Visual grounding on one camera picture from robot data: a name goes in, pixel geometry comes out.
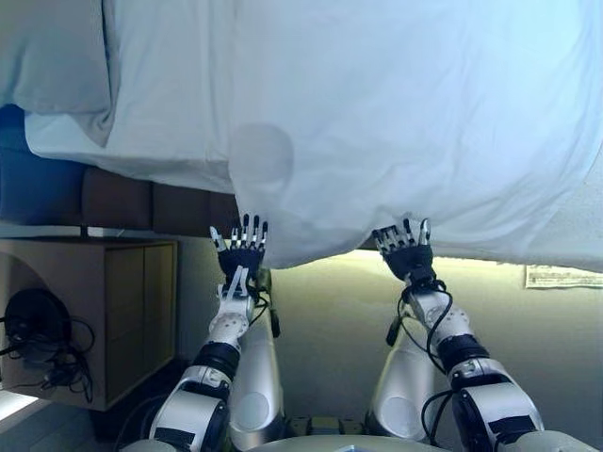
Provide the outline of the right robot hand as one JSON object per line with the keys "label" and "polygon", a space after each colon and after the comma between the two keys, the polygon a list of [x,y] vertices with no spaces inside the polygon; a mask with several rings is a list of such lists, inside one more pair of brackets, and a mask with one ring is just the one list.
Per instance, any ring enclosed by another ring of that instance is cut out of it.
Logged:
{"label": "right robot hand", "polygon": [[377,250],[398,279],[410,285],[430,283],[436,279],[432,268],[431,223],[428,218],[420,221],[418,238],[415,238],[408,218],[400,226],[373,230],[371,235]]}

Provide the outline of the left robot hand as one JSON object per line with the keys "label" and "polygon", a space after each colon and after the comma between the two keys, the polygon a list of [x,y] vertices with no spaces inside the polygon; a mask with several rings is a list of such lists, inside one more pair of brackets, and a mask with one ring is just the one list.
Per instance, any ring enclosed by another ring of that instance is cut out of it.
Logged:
{"label": "left robot hand", "polygon": [[240,266],[248,269],[247,279],[256,279],[266,251],[268,230],[268,223],[258,215],[245,214],[233,223],[230,244],[227,245],[215,226],[209,228],[227,284],[232,282]]}

